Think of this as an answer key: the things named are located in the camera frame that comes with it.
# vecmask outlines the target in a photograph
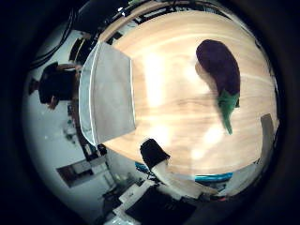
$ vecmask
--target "eggplant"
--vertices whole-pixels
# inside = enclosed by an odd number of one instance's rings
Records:
[[[235,107],[239,107],[240,71],[230,50],[220,41],[206,39],[197,48],[196,55],[200,65],[215,80],[217,86],[217,105],[223,123],[229,134],[233,133],[230,122]]]

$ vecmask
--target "white floor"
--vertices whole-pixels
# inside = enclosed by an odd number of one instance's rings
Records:
[[[59,26],[45,41],[40,50],[42,53],[58,43],[63,29],[64,25]],[[58,61],[59,64],[68,63],[68,53],[79,36],[79,32],[73,31],[51,61],[28,74],[24,87],[22,120],[29,154],[46,186],[67,207],[92,224],[101,214],[102,194],[109,189],[104,178],[99,175],[76,187],[68,187],[56,171],[59,167],[85,159],[78,141],[76,140],[75,144],[68,141],[63,132],[68,126],[68,103],[61,101],[56,109],[51,111],[40,104],[38,92],[31,96],[27,94],[29,80],[32,77],[39,80],[42,70],[47,65],[54,61]]]

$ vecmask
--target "blue object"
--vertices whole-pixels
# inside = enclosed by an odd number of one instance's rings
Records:
[[[144,164],[141,164],[140,162],[135,162],[135,167],[137,168],[138,171],[143,172],[143,173],[150,173],[148,167]]]
[[[228,172],[224,174],[216,174],[216,175],[196,175],[195,181],[196,182],[222,182],[227,181],[232,178],[233,173]]]

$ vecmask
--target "cable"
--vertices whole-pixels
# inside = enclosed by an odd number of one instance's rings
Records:
[[[67,40],[69,34],[72,31],[72,27],[74,25],[74,23],[76,22],[78,17],[78,12],[75,9],[72,9],[69,13],[68,19],[67,19],[67,25],[66,28],[64,30],[64,33],[59,41],[59,43],[52,48],[50,51],[37,56],[34,61],[31,63],[29,70],[35,69],[35,68],[39,68],[40,66],[44,65],[45,63],[47,63],[52,56],[56,53],[56,51],[65,43],[65,41]]]

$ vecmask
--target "gray cloth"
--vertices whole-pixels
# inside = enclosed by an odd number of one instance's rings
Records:
[[[93,145],[135,129],[131,61],[106,43],[90,53],[80,84],[80,119],[84,137]]]
[[[79,117],[84,138],[94,145],[89,107],[89,86],[91,70],[97,46],[88,55],[83,67],[79,85]]]

